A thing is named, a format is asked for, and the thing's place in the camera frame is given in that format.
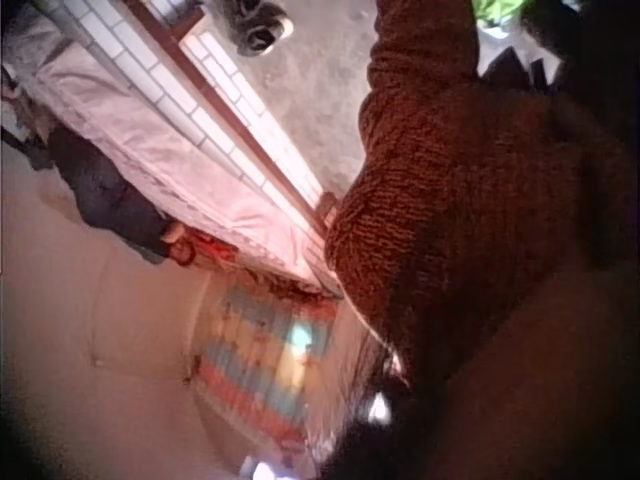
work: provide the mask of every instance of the brown knit sweater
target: brown knit sweater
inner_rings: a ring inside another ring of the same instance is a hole
[[[624,148],[562,98],[476,77],[469,0],[378,0],[365,165],[327,261],[409,380],[449,378],[572,249],[634,255]]]

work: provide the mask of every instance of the sweater sleeve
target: sweater sleeve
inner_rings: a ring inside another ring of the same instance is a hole
[[[476,78],[478,35],[470,0],[377,0],[378,41],[360,112],[365,148],[381,117],[410,116],[444,90]]]

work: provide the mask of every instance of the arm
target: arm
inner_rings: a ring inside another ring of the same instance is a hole
[[[360,113],[365,147],[384,111],[410,116],[444,90],[472,81],[478,35],[471,0],[377,0],[371,94]]]

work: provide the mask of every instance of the green cloth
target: green cloth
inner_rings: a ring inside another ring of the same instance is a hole
[[[528,0],[472,0],[476,20],[488,25],[500,22],[515,14]]]

